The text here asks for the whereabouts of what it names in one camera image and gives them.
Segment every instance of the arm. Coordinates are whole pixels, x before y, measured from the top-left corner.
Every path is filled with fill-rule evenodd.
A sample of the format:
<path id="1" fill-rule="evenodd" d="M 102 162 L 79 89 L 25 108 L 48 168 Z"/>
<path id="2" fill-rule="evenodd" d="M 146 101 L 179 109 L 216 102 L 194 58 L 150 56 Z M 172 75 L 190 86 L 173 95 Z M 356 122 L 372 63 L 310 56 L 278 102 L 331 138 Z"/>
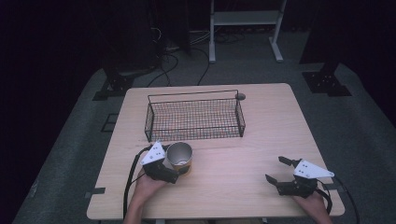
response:
<path id="1" fill-rule="evenodd" d="M 329 214 L 327 214 L 323 198 L 316 191 L 306 199 L 300 196 L 292 196 L 291 198 L 318 224 L 332 224 L 332 220 Z"/>
<path id="2" fill-rule="evenodd" d="M 166 185 L 166 182 L 161 180 L 153 180 L 151 177 L 144 175 L 143 169 L 139 172 L 138 176 L 141 176 L 136 181 L 134 187 L 134 195 L 132 196 L 131 202 L 128 206 L 124 224 L 140 224 L 143 213 L 143 206 L 146 201 L 150 199 L 155 192 Z"/>

